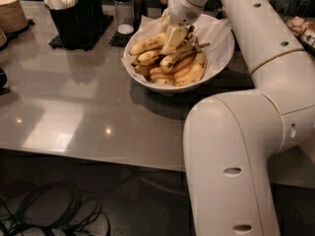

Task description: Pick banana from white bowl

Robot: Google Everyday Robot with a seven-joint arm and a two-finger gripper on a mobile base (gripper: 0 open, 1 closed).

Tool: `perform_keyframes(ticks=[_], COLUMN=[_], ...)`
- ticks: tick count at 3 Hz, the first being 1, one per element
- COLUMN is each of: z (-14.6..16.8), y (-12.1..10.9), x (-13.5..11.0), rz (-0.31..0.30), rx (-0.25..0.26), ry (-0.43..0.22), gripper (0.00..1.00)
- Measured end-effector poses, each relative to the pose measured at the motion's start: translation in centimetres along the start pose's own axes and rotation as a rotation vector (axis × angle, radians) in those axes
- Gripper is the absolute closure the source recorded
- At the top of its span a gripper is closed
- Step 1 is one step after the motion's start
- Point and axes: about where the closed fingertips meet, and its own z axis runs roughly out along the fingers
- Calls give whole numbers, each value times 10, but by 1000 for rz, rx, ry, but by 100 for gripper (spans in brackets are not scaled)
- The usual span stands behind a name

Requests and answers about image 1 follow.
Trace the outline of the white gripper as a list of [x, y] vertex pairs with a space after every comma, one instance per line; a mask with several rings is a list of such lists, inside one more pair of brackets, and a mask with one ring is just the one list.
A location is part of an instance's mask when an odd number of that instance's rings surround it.
[[187, 35], [187, 28], [172, 25], [172, 22], [180, 25], [191, 25], [195, 23], [204, 11], [208, 0], [168, 0], [165, 9], [159, 18], [159, 32], [165, 32], [165, 42], [161, 53], [168, 55], [172, 53]]

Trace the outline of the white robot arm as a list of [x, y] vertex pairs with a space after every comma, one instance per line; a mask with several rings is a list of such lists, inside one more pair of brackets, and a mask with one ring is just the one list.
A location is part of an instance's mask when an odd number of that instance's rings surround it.
[[[177, 23], [208, 0], [168, 0]], [[221, 0], [254, 87], [215, 94], [189, 112], [183, 150], [196, 236], [280, 236], [271, 155], [311, 143], [315, 65], [268, 0]]]

